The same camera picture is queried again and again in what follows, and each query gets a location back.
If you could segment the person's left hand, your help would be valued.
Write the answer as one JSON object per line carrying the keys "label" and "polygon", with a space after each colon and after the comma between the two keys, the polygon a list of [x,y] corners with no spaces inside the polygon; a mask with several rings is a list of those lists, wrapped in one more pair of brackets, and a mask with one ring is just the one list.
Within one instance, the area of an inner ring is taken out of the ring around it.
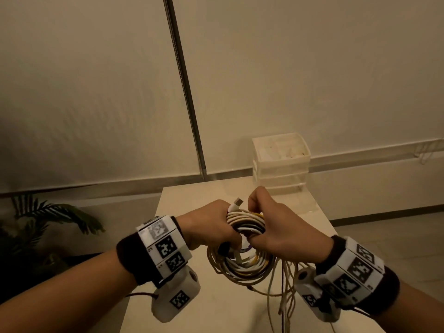
{"label": "person's left hand", "polygon": [[214,201],[175,218],[189,250],[214,247]]}

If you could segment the person's right hand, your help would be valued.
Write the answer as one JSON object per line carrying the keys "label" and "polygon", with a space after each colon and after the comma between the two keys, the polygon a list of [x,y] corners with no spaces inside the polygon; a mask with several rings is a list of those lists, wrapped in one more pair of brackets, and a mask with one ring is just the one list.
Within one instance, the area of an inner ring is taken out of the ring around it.
{"label": "person's right hand", "polygon": [[288,262],[324,262],[334,246],[333,239],[308,224],[285,204],[277,203],[278,252],[270,254]]}

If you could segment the person's right forearm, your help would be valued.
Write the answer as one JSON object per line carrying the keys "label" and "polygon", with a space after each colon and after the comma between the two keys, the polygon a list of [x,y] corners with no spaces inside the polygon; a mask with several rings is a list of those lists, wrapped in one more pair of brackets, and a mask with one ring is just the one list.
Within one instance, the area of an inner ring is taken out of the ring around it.
{"label": "person's right forearm", "polygon": [[444,333],[444,303],[401,281],[392,306],[372,319],[386,333]]}

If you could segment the person's left forearm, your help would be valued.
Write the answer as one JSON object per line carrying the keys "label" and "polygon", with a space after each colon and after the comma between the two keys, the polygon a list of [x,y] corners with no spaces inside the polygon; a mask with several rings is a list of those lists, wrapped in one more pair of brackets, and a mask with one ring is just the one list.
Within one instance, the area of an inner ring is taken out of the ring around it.
{"label": "person's left forearm", "polygon": [[0,333],[76,333],[89,330],[137,287],[109,250],[0,305]]}

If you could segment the white plastic drawer organizer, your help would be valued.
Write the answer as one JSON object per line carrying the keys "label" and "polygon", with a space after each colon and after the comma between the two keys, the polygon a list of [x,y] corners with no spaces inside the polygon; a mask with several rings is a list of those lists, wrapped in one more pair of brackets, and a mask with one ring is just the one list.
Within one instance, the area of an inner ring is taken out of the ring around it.
{"label": "white plastic drawer organizer", "polygon": [[252,139],[253,178],[257,185],[285,194],[306,184],[311,152],[298,133]]}

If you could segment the black wristband with marker tags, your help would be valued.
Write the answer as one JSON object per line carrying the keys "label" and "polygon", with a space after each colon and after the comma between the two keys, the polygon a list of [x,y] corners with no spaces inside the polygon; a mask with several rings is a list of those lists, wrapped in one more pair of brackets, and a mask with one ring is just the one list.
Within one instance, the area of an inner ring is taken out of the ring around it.
{"label": "black wristband with marker tags", "polygon": [[384,261],[351,237],[334,235],[328,257],[316,263],[314,281],[342,310],[375,316],[397,300],[401,283]]}
{"label": "black wristband with marker tags", "polygon": [[137,285],[152,282],[160,288],[192,258],[175,217],[158,216],[136,227],[119,241],[116,252],[121,265]]}

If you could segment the green potted plant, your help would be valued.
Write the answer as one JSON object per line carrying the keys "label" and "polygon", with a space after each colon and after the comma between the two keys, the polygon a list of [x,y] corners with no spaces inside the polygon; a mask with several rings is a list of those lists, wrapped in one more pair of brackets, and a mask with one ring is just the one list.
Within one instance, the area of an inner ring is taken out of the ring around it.
{"label": "green potted plant", "polygon": [[83,235],[105,232],[94,216],[66,203],[13,195],[13,219],[0,219],[0,304],[68,269],[56,253],[37,246],[51,223],[75,224]]}

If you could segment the metal wall strip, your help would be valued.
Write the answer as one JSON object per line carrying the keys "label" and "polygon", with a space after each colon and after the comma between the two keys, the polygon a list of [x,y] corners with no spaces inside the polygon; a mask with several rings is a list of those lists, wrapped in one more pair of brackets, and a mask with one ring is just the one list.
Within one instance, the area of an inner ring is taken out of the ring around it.
{"label": "metal wall strip", "polygon": [[166,18],[169,26],[171,41],[175,53],[175,59],[179,71],[180,81],[184,94],[187,113],[190,121],[191,131],[193,135],[194,145],[197,154],[197,161],[199,166],[200,176],[202,181],[207,181],[207,167],[203,154],[202,140],[199,133],[196,111],[191,91],[191,85],[186,68],[186,61],[182,49],[182,42],[179,32],[179,27],[176,19],[175,8],[173,0],[163,0]]}

